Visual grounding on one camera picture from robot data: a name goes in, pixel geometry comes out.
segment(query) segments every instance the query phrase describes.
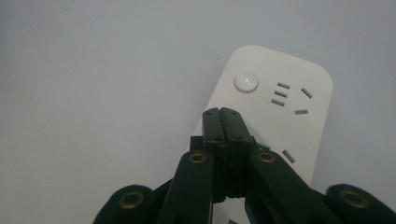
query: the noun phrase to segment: brass screw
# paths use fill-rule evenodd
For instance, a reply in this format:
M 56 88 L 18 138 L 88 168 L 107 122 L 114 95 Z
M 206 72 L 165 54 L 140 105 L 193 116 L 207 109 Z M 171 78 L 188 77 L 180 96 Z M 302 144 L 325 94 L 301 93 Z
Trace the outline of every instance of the brass screw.
M 369 201 L 367 201 L 366 198 L 361 196 L 359 193 L 349 190 L 349 189 L 343 189 L 340 192 L 341 199 L 343 201 L 351 206 L 357 207 L 357 208 L 366 208 L 369 206 Z
M 139 191 L 124 194 L 120 199 L 120 207 L 123 209 L 136 208 L 143 202 L 144 196 Z
M 268 152 L 262 152 L 257 157 L 259 158 L 260 161 L 263 161 L 263 162 L 273 162 L 273 161 L 275 161 L 275 157 L 272 154 L 268 153 Z
M 190 155 L 189 159 L 191 162 L 201 163 L 206 161 L 206 156 L 203 153 L 194 153 Z

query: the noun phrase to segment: button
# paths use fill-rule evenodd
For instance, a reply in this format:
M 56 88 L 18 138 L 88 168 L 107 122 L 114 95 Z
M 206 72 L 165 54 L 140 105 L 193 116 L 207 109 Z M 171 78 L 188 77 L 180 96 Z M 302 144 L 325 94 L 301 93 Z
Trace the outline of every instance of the button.
M 241 72 L 235 77 L 235 87 L 237 90 L 249 93 L 257 89 L 259 79 L 251 72 Z

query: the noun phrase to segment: white power strip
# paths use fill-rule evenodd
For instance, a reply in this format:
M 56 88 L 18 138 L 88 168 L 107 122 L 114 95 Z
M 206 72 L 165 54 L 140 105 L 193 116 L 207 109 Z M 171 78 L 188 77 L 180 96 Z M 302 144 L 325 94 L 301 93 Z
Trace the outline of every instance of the white power strip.
M 206 109 L 238 111 L 257 142 L 283 156 L 310 185 L 331 96 L 332 79 L 317 64 L 246 46 L 231 56 Z M 194 135 L 202 135 L 202 120 Z M 246 216 L 240 217 L 238 210 L 245 213 L 241 205 L 216 204 L 215 209 L 237 223 L 248 223 Z M 226 223 L 216 213 L 215 223 Z

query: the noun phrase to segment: socket slot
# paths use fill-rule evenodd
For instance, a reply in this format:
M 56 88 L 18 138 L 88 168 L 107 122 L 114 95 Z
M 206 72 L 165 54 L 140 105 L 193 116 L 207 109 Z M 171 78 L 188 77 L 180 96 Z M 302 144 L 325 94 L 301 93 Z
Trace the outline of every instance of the socket slot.
M 307 114 L 308 110 L 295 110 L 294 113 L 295 115 Z
M 281 91 L 275 91 L 275 95 L 278 95 L 278 96 L 281 96 L 281 97 L 285 97 L 285 98 L 288 97 L 288 95 L 286 93 L 281 92 Z
M 312 98 L 312 94 L 311 92 L 309 92 L 308 90 L 306 90 L 305 88 L 302 88 L 301 91 L 309 98 Z
M 290 85 L 282 83 L 282 82 L 278 82 L 277 86 L 288 89 L 288 90 L 290 89 Z
M 286 159 L 288 159 L 291 163 L 294 163 L 296 161 L 286 149 L 283 150 L 282 153 L 283 155 L 285 155 Z
M 271 101 L 271 103 L 273 103 L 273 104 L 275 104 L 275 105 L 280 105 L 280 106 L 284 106 L 284 105 L 285 105 L 285 103 L 280 102 L 280 101 L 278 101 L 278 100 L 276 100 L 276 99 L 273 99 L 273 100 Z

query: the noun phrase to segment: gray surface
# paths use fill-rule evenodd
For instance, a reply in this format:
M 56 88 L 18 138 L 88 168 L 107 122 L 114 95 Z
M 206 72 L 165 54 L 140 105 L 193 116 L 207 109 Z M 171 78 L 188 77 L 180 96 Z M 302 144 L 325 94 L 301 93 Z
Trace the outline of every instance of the gray surface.
M 158 187 L 249 44 L 332 76 L 313 187 L 396 209 L 395 23 L 395 1 L 1 1 L 0 222 L 90 223 Z

